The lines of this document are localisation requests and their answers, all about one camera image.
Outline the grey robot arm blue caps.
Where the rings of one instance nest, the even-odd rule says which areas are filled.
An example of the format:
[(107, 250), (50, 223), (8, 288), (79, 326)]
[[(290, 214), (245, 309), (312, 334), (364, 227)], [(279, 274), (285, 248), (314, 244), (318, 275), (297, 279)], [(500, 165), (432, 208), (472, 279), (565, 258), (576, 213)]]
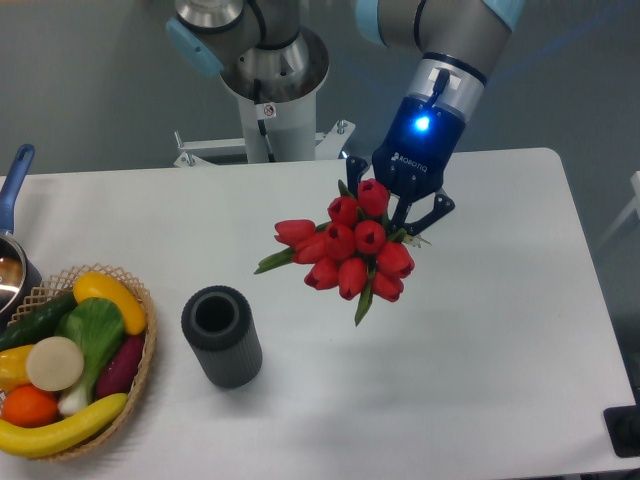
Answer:
[[(350, 191), (372, 171), (397, 201), (392, 232), (414, 243), (454, 208), (444, 172), (523, 5), (519, 1), (359, 1), (361, 35), (421, 58), (370, 159), (346, 163)], [(314, 160), (316, 94), (329, 70), (321, 38), (296, 1), (179, 1), (166, 24), (182, 58), (236, 97), (252, 163)]]

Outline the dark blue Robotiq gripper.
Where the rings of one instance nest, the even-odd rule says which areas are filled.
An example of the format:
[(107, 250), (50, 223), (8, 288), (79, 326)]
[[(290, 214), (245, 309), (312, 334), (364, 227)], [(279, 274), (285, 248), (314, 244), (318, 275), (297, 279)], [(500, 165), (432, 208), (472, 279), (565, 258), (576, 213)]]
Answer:
[[(416, 236), (456, 208), (440, 188), (464, 128), (465, 122), (449, 111), (413, 97), (402, 100), (385, 139), (372, 155), (376, 180), (397, 198), (393, 232), (403, 229)], [(346, 159), (347, 188), (353, 196), (358, 195), (369, 168), (366, 158)], [(428, 195), (431, 202), (424, 198)]]

